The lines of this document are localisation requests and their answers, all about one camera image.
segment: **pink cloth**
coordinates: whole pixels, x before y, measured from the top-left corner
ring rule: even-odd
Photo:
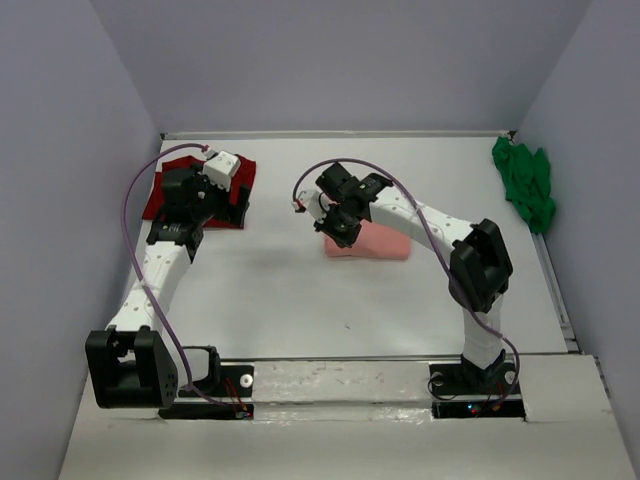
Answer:
[[[358,240],[351,248],[339,248],[329,237],[324,237],[327,257],[366,257],[384,260],[406,260],[411,254],[411,239],[402,233],[363,221]]]

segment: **crumpled green fabric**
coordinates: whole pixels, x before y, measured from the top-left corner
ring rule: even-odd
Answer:
[[[502,175],[505,198],[513,203],[533,233],[546,232],[556,213],[547,154],[539,148],[531,155],[526,145],[512,145],[505,137],[498,138],[491,153]]]

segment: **gray wall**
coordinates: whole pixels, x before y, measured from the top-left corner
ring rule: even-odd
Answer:
[[[640,473],[639,24],[637,0],[594,1],[517,140],[549,153],[559,205],[551,258]]]
[[[589,0],[92,0],[164,132],[517,128]]]
[[[125,182],[158,136],[86,0],[3,0],[0,65],[0,478],[47,480],[124,283]]]

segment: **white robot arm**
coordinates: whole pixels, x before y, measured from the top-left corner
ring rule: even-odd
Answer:
[[[204,164],[163,174],[165,203],[151,225],[142,270],[122,307],[103,331],[93,331],[85,344],[96,401],[103,408],[163,407],[173,403],[185,384],[185,369],[172,342],[162,340],[164,325],[144,287],[168,312],[180,280],[194,260],[211,218],[242,225],[250,190],[241,186],[230,202],[231,181],[240,158],[209,152]],[[210,374],[215,349],[186,350],[193,379]]]
[[[371,174],[360,181],[334,163],[316,184],[319,189],[300,191],[293,206],[298,212],[309,212],[316,230],[329,235],[338,246],[353,245],[360,221],[368,220],[402,232],[433,250],[416,208],[387,178]],[[474,312],[486,326],[499,332],[502,294],[513,271],[499,229],[489,220],[474,225],[420,202],[418,208],[427,220],[436,248],[450,259],[450,271],[465,287]],[[464,305],[451,285],[449,289]],[[489,382],[504,361],[501,339],[482,328],[464,306],[462,316],[465,375],[471,372],[479,383]]]

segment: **dark red towel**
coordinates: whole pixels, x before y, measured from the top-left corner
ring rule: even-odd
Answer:
[[[249,188],[253,188],[253,181],[256,178],[256,162],[237,155],[240,158],[240,167],[231,180],[231,203],[235,205],[238,200],[238,187],[240,185],[246,185]],[[202,160],[198,160],[195,157],[189,155],[188,157],[178,158],[171,162],[162,164],[162,172],[168,170],[174,170],[176,168],[188,168],[194,162],[204,163]],[[162,172],[156,172],[153,178],[153,190],[149,196],[147,206],[142,212],[143,220],[153,220],[158,213],[158,209],[164,203],[164,195],[162,194]],[[232,225],[227,222],[221,222],[220,220],[209,220],[204,224],[205,228],[242,228],[237,225]]]

